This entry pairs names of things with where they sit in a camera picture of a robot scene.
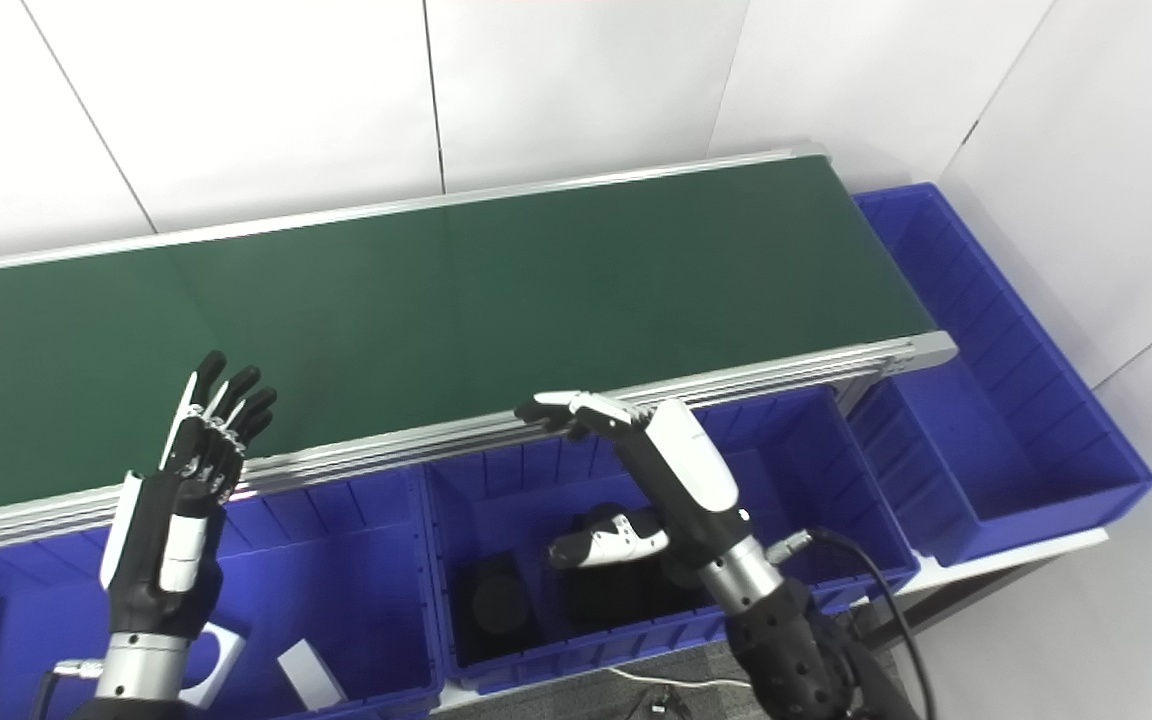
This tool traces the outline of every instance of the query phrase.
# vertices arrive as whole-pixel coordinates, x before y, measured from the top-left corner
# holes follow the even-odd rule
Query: green conveyor belt
[[[274,455],[934,328],[826,159],[0,270],[0,505],[150,469],[212,347]]]

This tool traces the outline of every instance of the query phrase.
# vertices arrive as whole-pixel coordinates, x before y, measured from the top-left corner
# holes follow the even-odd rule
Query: floor
[[[858,621],[861,626],[869,622],[866,617]],[[879,660],[899,683],[890,653],[884,653]],[[726,642],[622,665],[621,669],[675,680],[746,679]],[[676,712],[662,715],[650,712],[650,702],[662,694],[659,685],[635,683],[608,670],[594,670],[438,712],[435,720],[672,720],[675,717],[685,720],[687,715]],[[692,720],[765,720],[767,717],[748,688],[680,688],[677,694]],[[645,702],[636,708],[639,700]]]

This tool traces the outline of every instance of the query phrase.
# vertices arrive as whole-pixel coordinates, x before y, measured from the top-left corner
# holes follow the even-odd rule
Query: blue storage bin
[[[1152,475],[941,192],[856,202],[960,349],[849,418],[915,548],[954,564],[1120,518]]]
[[[824,525],[855,538],[892,583],[914,575],[905,538],[826,389],[755,397],[696,415],[732,465],[741,505],[760,541]],[[722,614],[712,605],[604,632],[578,634],[568,623],[558,574],[545,556],[548,544],[568,532],[573,515],[594,505],[646,505],[608,441],[544,439],[434,461],[426,473],[449,679],[493,692],[723,637]],[[452,578],[461,566],[500,552],[511,552],[517,561],[544,643],[467,664],[457,655]],[[801,553],[782,570],[812,585],[827,611],[840,611],[876,589],[854,559],[827,546]]]
[[[438,705],[433,585],[419,469],[399,469],[229,506],[212,620],[247,638],[203,717],[424,717]],[[108,530],[0,550],[0,720],[28,715],[38,679],[68,657],[104,655],[108,600],[96,578]],[[308,714],[276,657],[308,638],[338,676],[342,705]],[[195,644],[188,676],[217,657]],[[61,679],[50,717],[90,698]]]

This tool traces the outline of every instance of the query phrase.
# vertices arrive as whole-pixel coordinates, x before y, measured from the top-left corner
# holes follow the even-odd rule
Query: robotic hand
[[[667,546],[699,574],[727,616],[732,654],[770,717],[916,720],[873,657],[819,614],[803,583],[781,577],[764,555],[737,505],[732,470],[684,402],[667,400],[653,411],[589,392],[544,392],[515,415],[548,432],[568,429],[571,439],[590,432],[611,439],[664,525],[617,516],[585,538],[559,538],[550,548],[553,564],[602,564]],[[632,550],[605,550],[611,547]]]
[[[223,366],[225,356],[212,351],[189,376],[156,473],[123,479],[100,566],[109,647],[96,697],[70,720],[185,717],[179,694],[189,643],[220,596],[223,502],[276,397],[271,388],[247,395],[260,381],[253,366],[210,395]]]

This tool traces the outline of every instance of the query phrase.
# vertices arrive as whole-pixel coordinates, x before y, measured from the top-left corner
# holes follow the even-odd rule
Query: cable connector
[[[105,673],[105,661],[99,657],[88,657],[83,660],[61,660],[51,669],[61,679],[97,680]]]
[[[782,541],[773,543],[772,547],[767,547],[767,551],[763,553],[767,561],[772,564],[781,564],[786,560],[794,558],[797,553],[802,552],[804,547],[812,544],[812,533],[808,530],[799,530],[798,532],[782,539]]]

